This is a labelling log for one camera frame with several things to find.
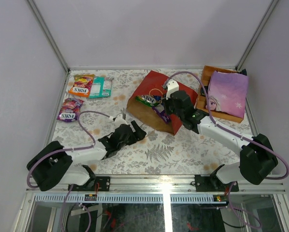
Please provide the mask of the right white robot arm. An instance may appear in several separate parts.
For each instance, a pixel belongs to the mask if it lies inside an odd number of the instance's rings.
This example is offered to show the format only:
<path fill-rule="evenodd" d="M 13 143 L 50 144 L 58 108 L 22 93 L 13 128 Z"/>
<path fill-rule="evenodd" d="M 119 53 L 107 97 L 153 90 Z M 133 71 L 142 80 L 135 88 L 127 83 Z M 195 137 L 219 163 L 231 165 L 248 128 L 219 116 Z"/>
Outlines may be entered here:
<path fill-rule="evenodd" d="M 241 134 L 218 121 L 213 122 L 207 112 L 194 108 L 184 90 L 167 92 L 163 105 L 166 113 L 177 116 L 186 129 L 214 139 L 239 156 L 239 162 L 222 164 L 209 175 L 208 183 L 214 190 L 222 190 L 239 180 L 259 185 L 278 165 L 266 136 Z"/>

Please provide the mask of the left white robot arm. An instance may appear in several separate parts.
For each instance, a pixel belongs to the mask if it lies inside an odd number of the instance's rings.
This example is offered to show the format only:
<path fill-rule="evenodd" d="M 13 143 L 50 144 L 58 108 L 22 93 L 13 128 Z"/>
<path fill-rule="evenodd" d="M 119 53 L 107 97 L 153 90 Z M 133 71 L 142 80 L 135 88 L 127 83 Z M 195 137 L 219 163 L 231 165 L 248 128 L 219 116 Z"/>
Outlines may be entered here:
<path fill-rule="evenodd" d="M 98 139 L 94 145 L 65 148 L 52 141 L 27 164 L 28 178 L 33 178 L 36 188 L 48 191 L 58 184 L 74 184 L 92 190 L 96 176 L 90 165 L 94 161 L 113 157 L 117 152 L 146 137 L 146 132 L 135 121 L 121 124 L 114 132 Z"/>

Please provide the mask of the purple Fox's candy bag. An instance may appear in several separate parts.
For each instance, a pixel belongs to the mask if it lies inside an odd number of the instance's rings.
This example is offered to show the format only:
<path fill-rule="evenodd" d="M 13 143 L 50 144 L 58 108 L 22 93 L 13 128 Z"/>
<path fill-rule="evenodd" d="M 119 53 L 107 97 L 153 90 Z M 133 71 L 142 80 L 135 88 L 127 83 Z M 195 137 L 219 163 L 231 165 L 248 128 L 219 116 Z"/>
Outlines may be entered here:
<path fill-rule="evenodd" d="M 84 101 L 77 98 L 67 98 L 59 111 L 57 120 L 66 123 L 77 121 Z"/>

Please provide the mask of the orange Fox's candy bag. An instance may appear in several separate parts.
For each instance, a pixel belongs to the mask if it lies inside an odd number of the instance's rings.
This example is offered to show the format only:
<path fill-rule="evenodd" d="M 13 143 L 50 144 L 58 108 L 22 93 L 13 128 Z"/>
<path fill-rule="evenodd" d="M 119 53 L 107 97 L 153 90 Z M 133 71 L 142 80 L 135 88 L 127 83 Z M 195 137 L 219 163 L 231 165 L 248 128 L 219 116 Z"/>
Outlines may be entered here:
<path fill-rule="evenodd" d="M 88 98 L 94 77 L 94 74 L 75 75 L 74 84 L 69 89 L 68 93 L 75 96 Z"/>

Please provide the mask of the teal snack packet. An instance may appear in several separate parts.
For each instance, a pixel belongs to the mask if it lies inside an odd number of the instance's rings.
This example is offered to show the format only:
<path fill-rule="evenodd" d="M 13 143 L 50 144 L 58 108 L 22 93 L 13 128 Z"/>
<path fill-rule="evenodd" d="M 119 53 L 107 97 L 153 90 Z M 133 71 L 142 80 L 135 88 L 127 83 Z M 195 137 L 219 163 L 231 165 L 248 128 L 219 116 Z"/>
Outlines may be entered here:
<path fill-rule="evenodd" d="M 113 78 L 95 76 L 91 86 L 89 99 L 106 98 L 111 96 Z"/>

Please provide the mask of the red paper bag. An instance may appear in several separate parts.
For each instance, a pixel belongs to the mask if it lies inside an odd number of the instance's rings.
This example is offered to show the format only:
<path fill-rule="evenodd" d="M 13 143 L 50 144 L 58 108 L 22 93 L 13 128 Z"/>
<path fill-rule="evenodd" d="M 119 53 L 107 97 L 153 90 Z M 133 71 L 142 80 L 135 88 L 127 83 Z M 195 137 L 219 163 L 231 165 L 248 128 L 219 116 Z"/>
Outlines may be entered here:
<path fill-rule="evenodd" d="M 153 108 L 162 104 L 166 90 L 162 88 L 168 76 L 156 71 L 150 71 L 139 84 L 127 102 L 127 111 L 143 122 L 161 132 L 176 135 L 182 126 L 177 116 L 171 115 L 166 122 Z"/>

